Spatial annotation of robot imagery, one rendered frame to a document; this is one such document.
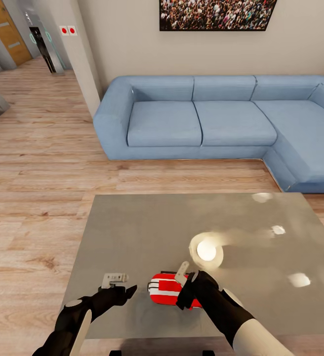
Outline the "radio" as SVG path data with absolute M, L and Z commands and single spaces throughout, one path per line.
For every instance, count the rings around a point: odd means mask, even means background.
M 147 291 L 150 291 L 153 302 L 162 305 L 176 305 L 177 297 L 182 289 L 181 283 L 177 283 L 175 280 L 176 274 L 177 272 L 173 271 L 161 271 L 148 283 Z M 190 308 L 202 308 L 202 306 L 197 299 L 194 299 Z

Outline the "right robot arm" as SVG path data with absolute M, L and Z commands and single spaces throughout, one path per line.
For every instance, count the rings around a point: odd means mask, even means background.
M 237 356 L 295 356 L 230 291 L 223 288 L 220 292 L 218 283 L 207 272 L 198 270 L 187 275 L 188 268 L 189 262 L 183 262 L 175 275 L 182 286 L 176 305 L 182 310 L 191 309 L 197 299 Z

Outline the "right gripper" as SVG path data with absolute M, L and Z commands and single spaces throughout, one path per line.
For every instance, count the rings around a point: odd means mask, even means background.
M 193 276 L 194 276 L 194 272 L 191 272 L 187 275 L 188 280 L 187 280 L 185 286 L 183 287 L 183 289 L 181 289 L 181 291 L 177 297 L 176 305 L 182 310 L 184 309 L 184 307 L 186 307 L 187 309 L 191 309 L 190 307 L 193 303 L 193 300 L 196 299 L 196 297 L 193 297 L 191 295 L 190 289 L 189 289 L 190 280 Z

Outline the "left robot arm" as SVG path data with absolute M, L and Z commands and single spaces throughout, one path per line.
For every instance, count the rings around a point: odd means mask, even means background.
M 125 305 L 135 293 L 137 285 L 125 289 L 113 284 L 128 280 L 126 273 L 105 273 L 98 293 L 67 303 L 57 318 L 54 331 L 32 356 L 78 356 L 90 324 L 111 307 Z

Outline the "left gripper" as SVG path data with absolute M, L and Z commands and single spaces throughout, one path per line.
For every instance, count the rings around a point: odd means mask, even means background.
M 105 313 L 108 309 L 111 309 L 113 306 L 123 306 L 126 304 L 127 299 L 130 299 L 135 293 L 137 285 L 134 285 L 128 289 L 125 289 L 124 286 L 115 286 L 113 288 L 98 288 L 98 295 L 100 295 L 104 301 L 104 310 Z

